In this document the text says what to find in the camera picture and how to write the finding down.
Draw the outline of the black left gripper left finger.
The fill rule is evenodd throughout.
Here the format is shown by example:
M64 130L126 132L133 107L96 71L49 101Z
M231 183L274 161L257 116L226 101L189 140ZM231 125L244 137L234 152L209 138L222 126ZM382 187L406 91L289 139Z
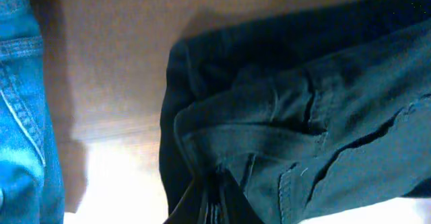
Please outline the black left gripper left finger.
M193 180L174 211L164 224L205 224L206 187L202 181Z

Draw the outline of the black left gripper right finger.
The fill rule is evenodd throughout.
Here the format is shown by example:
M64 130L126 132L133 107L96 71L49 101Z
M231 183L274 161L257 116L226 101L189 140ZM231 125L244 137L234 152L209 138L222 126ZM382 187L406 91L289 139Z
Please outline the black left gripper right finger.
M222 206L222 223L263 224L230 172L220 172L218 182Z

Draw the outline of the black trousers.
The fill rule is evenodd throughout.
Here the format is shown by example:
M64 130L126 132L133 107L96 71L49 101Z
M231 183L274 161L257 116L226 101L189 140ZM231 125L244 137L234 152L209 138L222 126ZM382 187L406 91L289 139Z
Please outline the black trousers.
M430 196L430 0L361 0L177 42L160 116L169 215L227 171L263 223Z

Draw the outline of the folded blue denim jeans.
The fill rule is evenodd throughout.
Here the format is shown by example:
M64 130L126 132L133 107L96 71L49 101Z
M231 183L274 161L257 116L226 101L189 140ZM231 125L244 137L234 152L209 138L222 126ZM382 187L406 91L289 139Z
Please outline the folded blue denim jeans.
M60 224L65 191L30 0L1 0L1 224Z

